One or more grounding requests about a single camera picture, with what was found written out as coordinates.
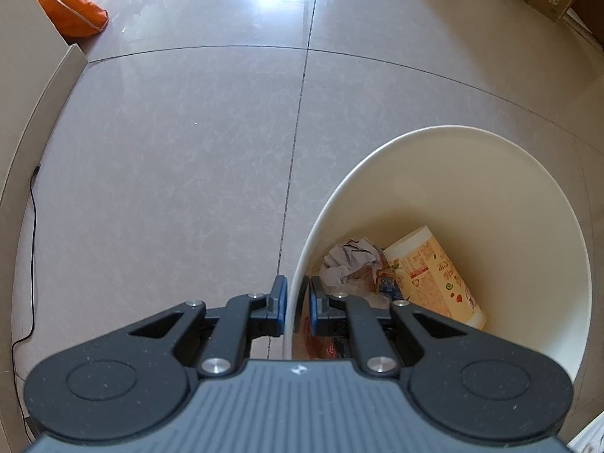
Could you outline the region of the orange blue snack packet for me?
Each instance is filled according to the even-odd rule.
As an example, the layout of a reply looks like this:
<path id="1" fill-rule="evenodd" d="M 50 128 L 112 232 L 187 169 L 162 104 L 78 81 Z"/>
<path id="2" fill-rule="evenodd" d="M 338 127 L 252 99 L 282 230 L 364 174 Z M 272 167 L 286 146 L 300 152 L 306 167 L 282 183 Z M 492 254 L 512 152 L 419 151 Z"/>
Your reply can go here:
<path id="1" fill-rule="evenodd" d="M 401 292 L 395 277 L 388 271 L 381 271 L 377 276 L 377 290 L 390 300 L 400 300 Z"/>

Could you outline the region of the white tissue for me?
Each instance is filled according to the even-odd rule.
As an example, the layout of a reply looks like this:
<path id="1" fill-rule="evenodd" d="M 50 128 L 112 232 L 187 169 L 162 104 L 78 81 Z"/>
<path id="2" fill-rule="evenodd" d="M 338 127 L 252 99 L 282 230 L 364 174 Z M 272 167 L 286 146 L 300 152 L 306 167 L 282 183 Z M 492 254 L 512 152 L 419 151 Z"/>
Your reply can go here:
<path id="1" fill-rule="evenodd" d="M 347 285 L 375 293 L 379 273 L 384 267 L 381 248 L 368 238 L 351 238 L 334 245 L 322 258 L 319 278 L 325 287 L 342 290 Z"/>

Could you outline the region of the yellow cylindrical snack canister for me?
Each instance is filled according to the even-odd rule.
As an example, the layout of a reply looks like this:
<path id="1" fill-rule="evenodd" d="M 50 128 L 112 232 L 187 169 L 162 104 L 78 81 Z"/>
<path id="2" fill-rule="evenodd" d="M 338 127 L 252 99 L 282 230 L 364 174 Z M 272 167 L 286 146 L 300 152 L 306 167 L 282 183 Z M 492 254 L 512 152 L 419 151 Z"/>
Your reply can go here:
<path id="1" fill-rule="evenodd" d="M 427 226 L 383 251 L 404 300 L 473 328 L 485 314 L 463 277 Z"/>

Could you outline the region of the white plastic waste bin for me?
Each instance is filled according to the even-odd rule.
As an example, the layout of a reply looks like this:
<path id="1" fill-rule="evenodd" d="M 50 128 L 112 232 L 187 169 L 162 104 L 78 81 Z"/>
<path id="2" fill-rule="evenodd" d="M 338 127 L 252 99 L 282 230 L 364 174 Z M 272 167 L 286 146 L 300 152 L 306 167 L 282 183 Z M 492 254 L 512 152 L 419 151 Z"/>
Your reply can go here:
<path id="1" fill-rule="evenodd" d="M 428 227 L 453 260 L 495 336 L 578 376 L 588 343 L 592 276 L 578 218 L 551 174 L 499 135 L 428 127 L 392 139 L 342 180 L 313 224 L 290 282 L 287 322 L 302 280 L 333 245 L 365 237 L 386 247 Z"/>

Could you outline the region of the white skirting board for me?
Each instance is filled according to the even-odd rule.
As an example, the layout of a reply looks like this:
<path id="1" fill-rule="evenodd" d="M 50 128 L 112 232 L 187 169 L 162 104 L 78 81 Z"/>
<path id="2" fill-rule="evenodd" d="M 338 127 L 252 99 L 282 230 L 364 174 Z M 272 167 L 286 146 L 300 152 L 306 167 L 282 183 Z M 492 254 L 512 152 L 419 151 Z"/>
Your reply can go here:
<path id="1" fill-rule="evenodd" d="M 16 147 L 1 185 L 1 223 L 23 216 L 33 170 L 40 164 L 59 115 L 88 60 L 74 44 L 66 49 L 46 85 L 36 97 L 30 115 L 17 137 Z"/>

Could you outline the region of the orange cushion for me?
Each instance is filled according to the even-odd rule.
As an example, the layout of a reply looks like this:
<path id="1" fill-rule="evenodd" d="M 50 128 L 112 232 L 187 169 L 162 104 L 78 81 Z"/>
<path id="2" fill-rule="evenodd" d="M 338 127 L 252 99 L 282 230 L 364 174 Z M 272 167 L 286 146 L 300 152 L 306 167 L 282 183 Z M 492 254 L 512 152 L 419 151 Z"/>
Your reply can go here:
<path id="1" fill-rule="evenodd" d="M 88 39 L 108 25 L 108 12 L 91 0 L 37 0 L 62 37 Z"/>

